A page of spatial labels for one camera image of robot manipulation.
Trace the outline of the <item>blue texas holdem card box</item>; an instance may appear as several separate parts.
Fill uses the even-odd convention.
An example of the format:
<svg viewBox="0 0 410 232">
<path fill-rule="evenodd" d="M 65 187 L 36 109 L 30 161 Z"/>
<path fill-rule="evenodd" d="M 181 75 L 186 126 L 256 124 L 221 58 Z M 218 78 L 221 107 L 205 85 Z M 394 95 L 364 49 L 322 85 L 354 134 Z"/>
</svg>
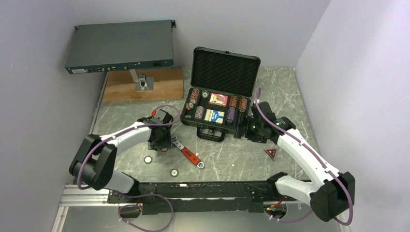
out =
<svg viewBox="0 0 410 232">
<path fill-rule="evenodd" d="M 211 123 L 222 124 L 225 113 L 223 111 L 207 109 L 204 120 Z"/>
</svg>

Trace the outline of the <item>green poker chip bottom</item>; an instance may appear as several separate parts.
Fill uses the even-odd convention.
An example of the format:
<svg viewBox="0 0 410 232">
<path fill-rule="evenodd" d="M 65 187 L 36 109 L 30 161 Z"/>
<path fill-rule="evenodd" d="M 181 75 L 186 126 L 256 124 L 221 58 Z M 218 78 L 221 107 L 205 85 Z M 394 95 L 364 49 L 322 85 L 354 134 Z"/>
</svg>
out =
<svg viewBox="0 0 410 232">
<path fill-rule="evenodd" d="M 172 169 L 171 171 L 170 171 L 170 176 L 171 177 L 178 177 L 178 175 L 179 175 L 179 170 L 178 169 Z"/>
</svg>

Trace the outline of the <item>red playing card deck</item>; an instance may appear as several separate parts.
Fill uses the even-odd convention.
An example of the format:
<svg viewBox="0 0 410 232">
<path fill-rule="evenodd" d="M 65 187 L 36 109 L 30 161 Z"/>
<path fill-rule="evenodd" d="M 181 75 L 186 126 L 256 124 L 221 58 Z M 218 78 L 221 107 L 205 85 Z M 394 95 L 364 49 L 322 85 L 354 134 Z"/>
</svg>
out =
<svg viewBox="0 0 410 232">
<path fill-rule="evenodd" d="M 209 104 L 218 105 L 218 106 L 227 106 L 228 96 L 218 93 L 211 93 L 209 97 Z"/>
</svg>

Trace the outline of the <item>black poker set case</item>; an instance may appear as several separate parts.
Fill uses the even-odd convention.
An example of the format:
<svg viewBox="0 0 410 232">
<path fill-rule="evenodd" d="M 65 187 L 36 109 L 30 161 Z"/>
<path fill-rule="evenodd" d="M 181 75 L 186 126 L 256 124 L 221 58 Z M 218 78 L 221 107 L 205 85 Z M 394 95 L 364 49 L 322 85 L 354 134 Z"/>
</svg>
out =
<svg viewBox="0 0 410 232">
<path fill-rule="evenodd" d="M 229 51 L 220 51 L 205 47 L 197 47 L 193 51 L 193 61 L 191 70 L 191 81 L 188 95 L 183 105 L 181 121 L 186 126 L 196 128 L 197 137 L 214 142 L 222 142 L 226 134 L 234 136 L 237 128 L 239 116 L 249 116 L 250 98 L 256 83 L 261 60 L 256 56 L 242 55 Z M 194 108 L 188 111 L 185 107 L 189 102 L 191 92 L 194 88 L 200 90 L 199 98 Z M 209 104 L 209 97 L 202 98 L 202 91 L 227 95 L 228 104 L 231 96 L 237 96 L 235 119 L 233 123 L 227 123 L 227 106 Z M 245 113 L 238 111 L 241 98 L 248 99 L 248 108 Z M 197 120 L 194 118 L 196 108 L 203 106 L 207 109 L 223 111 L 225 113 L 222 124 Z M 191 115 L 192 118 L 185 118 L 184 115 Z"/>
</svg>

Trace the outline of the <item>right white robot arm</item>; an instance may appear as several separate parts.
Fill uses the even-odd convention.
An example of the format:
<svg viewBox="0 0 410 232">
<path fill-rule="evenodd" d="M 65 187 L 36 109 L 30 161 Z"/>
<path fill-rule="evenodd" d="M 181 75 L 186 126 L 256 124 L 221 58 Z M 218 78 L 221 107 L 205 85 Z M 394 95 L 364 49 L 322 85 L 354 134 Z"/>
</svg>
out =
<svg viewBox="0 0 410 232">
<path fill-rule="evenodd" d="M 277 118 L 267 102 L 253 104 L 252 115 L 239 111 L 238 131 L 248 140 L 259 143 L 272 141 L 287 152 L 310 181 L 297 180 L 285 172 L 279 172 L 267 179 L 266 195 L 273 201 L 288 196 L 310 206 L 312 212 L 322 221 L 337 219 L 348 211 L 346 222 L 350 225 L 353 216 L 355 178 L 349 172 L 341 173 L 329 164 L 301 135 L 287 117 Z"/>
</svg>

